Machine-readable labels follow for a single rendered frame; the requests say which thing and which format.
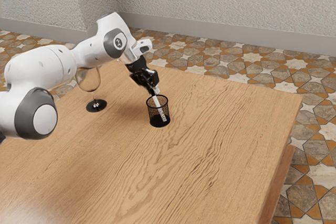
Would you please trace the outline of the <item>white pen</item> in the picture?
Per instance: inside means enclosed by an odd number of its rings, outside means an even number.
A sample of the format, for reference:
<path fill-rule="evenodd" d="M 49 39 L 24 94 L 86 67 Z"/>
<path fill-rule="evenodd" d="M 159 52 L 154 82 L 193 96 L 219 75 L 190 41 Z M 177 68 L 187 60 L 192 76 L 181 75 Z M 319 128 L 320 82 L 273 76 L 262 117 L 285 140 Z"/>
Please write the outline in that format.
<path fill-rule="evenodd" d="M 166 116 L 165 116 L 165 114 L 164 114 L 164 112 L 163 112 L 163 110 L 161 108 L 161 105 L 160 105 L 159 100 L 158 100 L 158 98 L 157 98 L 156 95 L 153 96 L 153 101 L 155 103 L 156 108 L 158 109 L 158 112 L 159 112 L 159 114 L 161 116 L 162 121 L 166 122 L 167 121 Z"/>

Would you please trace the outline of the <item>black mesh pen holder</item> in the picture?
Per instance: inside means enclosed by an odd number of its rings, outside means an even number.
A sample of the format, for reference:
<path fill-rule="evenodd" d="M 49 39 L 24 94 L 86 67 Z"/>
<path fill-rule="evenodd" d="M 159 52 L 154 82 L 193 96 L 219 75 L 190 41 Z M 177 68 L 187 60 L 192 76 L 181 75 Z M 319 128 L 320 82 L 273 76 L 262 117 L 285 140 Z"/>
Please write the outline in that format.
<path fill-rule="evenodd" d="M 150 117 L 150 124 L 153 127 L 165 127 L 167 126 L 171 119 L 169 114 L 169 106 L 168 106 L 168 98 L 164 95 L 157 95 L 157 98 L 159 100 L 159 103 L 161 105 L 161 108 L 166 116 L 167 121 L 163 122 L 161 119 L 161 116 L 158 112 L 158 109 L 155 106 L 155 103 L 153 101 L 153 97 L 149 97 L 146 100 L 146 105 L 148 107 L 149 117 Z"/>

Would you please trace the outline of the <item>clear wine glass, black foot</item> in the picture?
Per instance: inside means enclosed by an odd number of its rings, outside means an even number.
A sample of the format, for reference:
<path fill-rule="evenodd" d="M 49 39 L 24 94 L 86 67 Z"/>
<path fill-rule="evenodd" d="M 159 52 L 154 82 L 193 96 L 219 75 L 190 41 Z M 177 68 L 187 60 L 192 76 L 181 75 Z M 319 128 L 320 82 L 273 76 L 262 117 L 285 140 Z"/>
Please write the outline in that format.
<path fill-rule="evenodd" d="M 98 67 L 94 68 L 78 68 L 76 82 L 79 88 L 85 92 L 92 94 L 92 101 L 86 105 L 89 112 L 99 112 L 106 108 L 107 102 L 103 99 L 97 99 L 94 92 L 99 88 L 101 77 Z"/>

